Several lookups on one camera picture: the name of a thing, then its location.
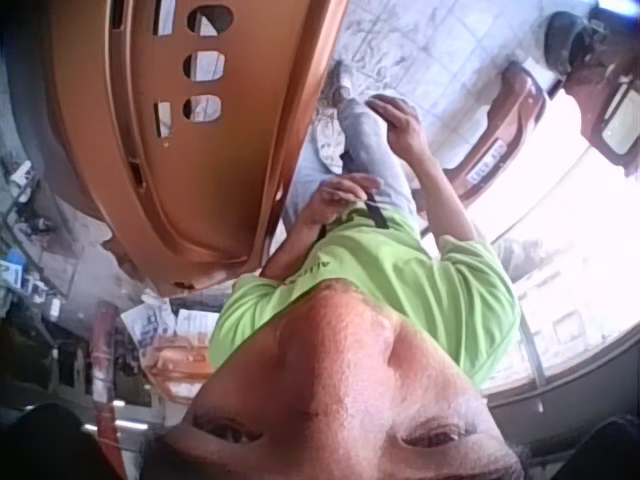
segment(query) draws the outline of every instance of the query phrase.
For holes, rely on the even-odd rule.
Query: hand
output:
[[[420,117],[407,101],[389,95],[374,95],[367,106],[377,113],[388,126],[388,142],[393,153],[415,171],[424,164],[438,164],[429,150],[427,135]]]
[[[363,173],[331,177],[320,184],[299,221],[306,226],[327,225],[381,187],[380,179]]]

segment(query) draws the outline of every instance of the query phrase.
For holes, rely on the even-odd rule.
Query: green shirt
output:
[[[431,335],[481,385],[519,325],[511,282],[491,247],[440,240],[442,257],[424,251],[399,214],[384,211],[389,229],[376,228],[356,208],[332,224],[302,269],[283,284],[255,275],[240,278],[211,337],[214,368],[300,295],[329,279],[347,279]]]

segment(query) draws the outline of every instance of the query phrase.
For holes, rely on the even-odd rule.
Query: man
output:
[[[522,477],[476,390],[518,328],[509,280],[416,111],[350,99],[343,65],[331,81],[345,174],[304,147],[288,237],[236,282],[211,339],[217,371],[143,479]],[[397,157],[420,181],[439,260]]]

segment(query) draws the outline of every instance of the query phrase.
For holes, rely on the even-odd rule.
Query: jeans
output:
[[[407,177],[387,143],[384,121],[364,103],[350,99],[338,108],[338,121],[346,137],[350,158],[344,162],[344,173],[366,173],[384,183],[376,192],[378,204],[403,214],[417,225],[416,204]],[[282,220],[289,231],[300,211],[309,203],[320,183],[333,173],[320,159],[317,147],[307,137],[293,176]]]

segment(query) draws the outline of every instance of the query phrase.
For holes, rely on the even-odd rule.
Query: license plate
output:
[[[469,172],[467,182],[473,183],[474,185],[479,184],[487,173],[498,164],[505,153],[507,153],[507,144],[500,139],[496,140],[487,154],[480,160],[480,163]]]

